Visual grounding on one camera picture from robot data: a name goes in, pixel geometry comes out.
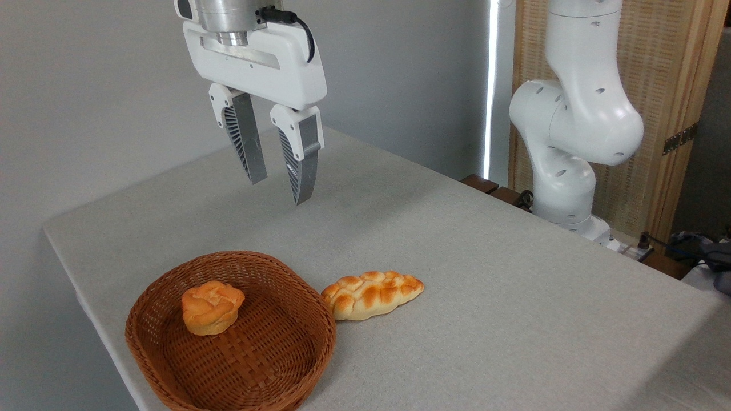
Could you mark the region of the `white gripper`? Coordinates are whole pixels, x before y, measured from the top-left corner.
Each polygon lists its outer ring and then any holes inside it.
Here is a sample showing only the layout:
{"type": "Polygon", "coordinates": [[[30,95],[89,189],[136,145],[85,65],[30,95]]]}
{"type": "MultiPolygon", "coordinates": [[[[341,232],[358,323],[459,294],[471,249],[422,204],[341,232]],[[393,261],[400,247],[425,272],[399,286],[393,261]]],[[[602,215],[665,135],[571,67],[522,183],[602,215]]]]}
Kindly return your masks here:
{"type": "Polygon", "coordinates": [[[241,46],[223,45],[191,21],[183,23],[183,33],[194,68],[214,82],[208,91],[212,111],[251,184],[266,179],[267,173],[249,94],[277,103],[270,116],[279,132],[293,198],[296,205],[306,202],[316,182],[318,151],[324,147],[320,111],[313,105],[327,95],[319,54],[307,62],[306,32],[300,26],[269,23],[249,31],[248,44],[241,46]]]}

